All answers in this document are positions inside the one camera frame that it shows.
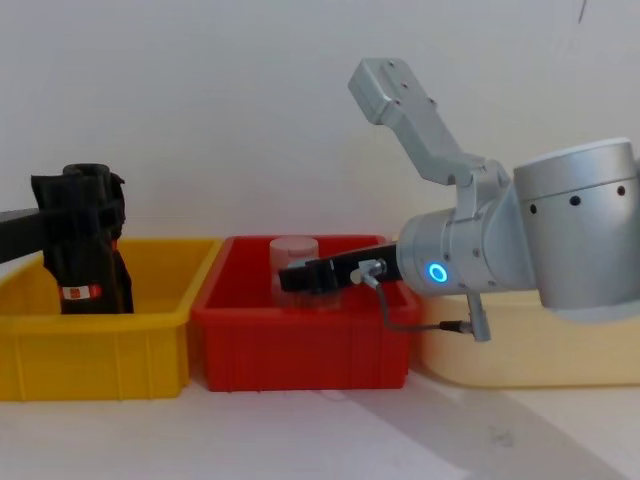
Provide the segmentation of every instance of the white wall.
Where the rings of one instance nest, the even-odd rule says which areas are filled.
[[[104,162],[129,234],[391,233],[451,206],[346,84],[412,65],[468,151],[513,167],[640,142],[635,0],[2,0],[0,209]]]

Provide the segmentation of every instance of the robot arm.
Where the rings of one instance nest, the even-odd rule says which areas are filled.
[[[545,308],[580,322],[640,312],[640,180],[628,139],[544,155],[511,181],[498,162],[460,150],[402,60],[363,60],[349,88],[423,178],[456,186],[455,208],[405,225],[397,271],[420,295],[467,295],[476,340],[490,338],[481,293],[537,289]],[[370,286],[384,271],[354,265],[370,268]]]

